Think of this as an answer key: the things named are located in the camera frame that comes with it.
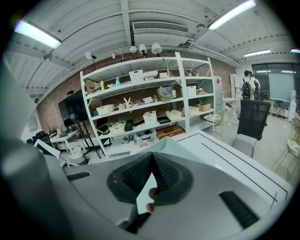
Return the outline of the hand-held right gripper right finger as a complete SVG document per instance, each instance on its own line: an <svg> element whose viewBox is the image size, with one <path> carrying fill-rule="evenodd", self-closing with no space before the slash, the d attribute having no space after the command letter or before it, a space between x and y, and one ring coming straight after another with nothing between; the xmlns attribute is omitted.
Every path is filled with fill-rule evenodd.
<svg viewBox="0 0 300 240"><path fill-rule="evenodd" d="M171 154L152 153L152 173L157 183L156 206L180 202L192 189L194 177L187 160Z"/></svg>

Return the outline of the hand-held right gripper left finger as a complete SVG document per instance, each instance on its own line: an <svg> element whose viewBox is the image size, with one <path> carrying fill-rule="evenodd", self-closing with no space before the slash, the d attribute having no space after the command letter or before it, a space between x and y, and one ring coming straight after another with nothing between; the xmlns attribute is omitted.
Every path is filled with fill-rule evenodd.
<svg viewBox="0 0 300 240"><path fill-rule="evenodd" d="M120 202L136 203L136 198L148 181L151 170L152 152L142 152L119 159L120 166L107 177L107 186Z"/></svg>

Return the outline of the person's right hand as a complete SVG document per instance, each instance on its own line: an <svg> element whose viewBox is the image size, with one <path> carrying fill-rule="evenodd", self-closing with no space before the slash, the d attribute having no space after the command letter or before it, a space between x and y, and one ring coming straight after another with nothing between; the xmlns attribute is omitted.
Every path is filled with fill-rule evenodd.
<svg viewBox="0 0 300 240"><path fill-rule="evenodd" d="M157 195L157 188L156 187L151 188L149 190L148 194L149 194L150 199L155 200L155 197ZM154 207L155 207L155 203L154 202L149 202L149 203L146 204L146 211L148 213L152 214L153 211L154 211Z"/></svg>

